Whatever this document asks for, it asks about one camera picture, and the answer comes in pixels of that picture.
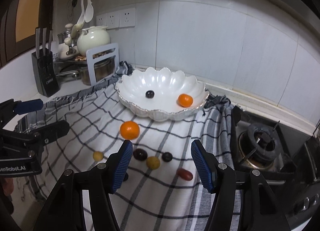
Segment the operator hand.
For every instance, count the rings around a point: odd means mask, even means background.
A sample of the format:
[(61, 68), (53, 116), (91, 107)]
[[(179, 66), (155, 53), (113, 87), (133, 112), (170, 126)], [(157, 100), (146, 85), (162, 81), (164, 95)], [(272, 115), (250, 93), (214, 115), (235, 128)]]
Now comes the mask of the operator hand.
[(14, 191), (14, 181), (13, 178), (2, 178), (1, 184), (3, 188), (3, 193), (5, 196), (10, 196)]

